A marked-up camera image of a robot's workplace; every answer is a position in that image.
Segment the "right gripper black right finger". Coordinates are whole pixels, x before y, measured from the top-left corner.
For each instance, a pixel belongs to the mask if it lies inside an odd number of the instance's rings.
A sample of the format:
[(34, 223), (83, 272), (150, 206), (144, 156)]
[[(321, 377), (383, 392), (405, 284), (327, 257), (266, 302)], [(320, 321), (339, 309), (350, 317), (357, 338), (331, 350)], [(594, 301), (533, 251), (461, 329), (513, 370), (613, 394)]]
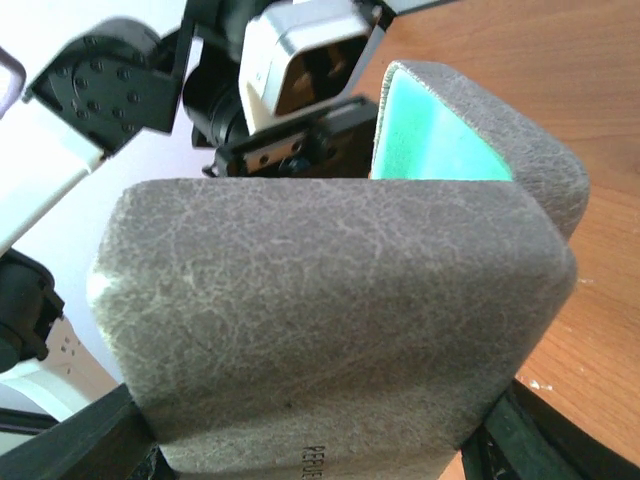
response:
[(637, 479), (639, 467), (514, 380), (461, 449), (467, 479)]

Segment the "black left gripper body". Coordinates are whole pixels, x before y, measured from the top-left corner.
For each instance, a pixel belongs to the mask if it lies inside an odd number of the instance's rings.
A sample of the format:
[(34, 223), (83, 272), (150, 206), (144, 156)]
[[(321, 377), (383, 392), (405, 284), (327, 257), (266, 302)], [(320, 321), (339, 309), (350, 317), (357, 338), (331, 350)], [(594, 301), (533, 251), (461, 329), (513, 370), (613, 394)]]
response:
[(249, 133), (237, 85), (238, 63), (202, 51), (183, 89), (192, 145), (213, 150), (209, 178), (365, 178), (370, 171), (378, 106), (355, 96), (319, 105)]

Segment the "grey leather glasses case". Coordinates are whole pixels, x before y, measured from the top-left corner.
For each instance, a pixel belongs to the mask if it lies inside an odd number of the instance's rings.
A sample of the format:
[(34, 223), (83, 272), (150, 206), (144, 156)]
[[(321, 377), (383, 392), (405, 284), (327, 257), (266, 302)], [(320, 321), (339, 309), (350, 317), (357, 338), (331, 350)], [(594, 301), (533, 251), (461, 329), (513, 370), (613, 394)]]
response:
[(434, 479), (571, 295), (590, 180), (453, 68), (393, 62), (361, 179), (126, 189), (87, 282), (182, 479)]

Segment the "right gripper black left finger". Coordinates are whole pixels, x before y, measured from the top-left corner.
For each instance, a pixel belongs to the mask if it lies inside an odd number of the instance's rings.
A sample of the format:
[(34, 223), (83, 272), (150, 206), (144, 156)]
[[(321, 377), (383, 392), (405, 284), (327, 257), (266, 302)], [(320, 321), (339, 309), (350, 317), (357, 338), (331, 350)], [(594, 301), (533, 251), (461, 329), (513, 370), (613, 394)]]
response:
[(1, 456), (3, 479), (173, 479), (126, 385)]

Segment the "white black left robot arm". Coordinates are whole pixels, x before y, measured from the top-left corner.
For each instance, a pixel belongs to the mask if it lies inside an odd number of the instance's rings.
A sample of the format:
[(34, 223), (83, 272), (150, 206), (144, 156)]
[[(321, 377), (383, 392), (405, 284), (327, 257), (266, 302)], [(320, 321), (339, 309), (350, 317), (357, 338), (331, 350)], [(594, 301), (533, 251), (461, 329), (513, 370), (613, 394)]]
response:
[(63, 421), (114, 389), (76, 336), (50, 271), (16, 241), (143, 130), (179, 110), (210, 178), (367, 175), (374, 112), (347, 93), (392, 13), (379, 1), (190, 1), (159, 36), (122, 17), (69, 41), (32, 80), (11, 55), (1, 107), (26, 106), (8, 157), (45, 165), (1, 201), (1, 382)]

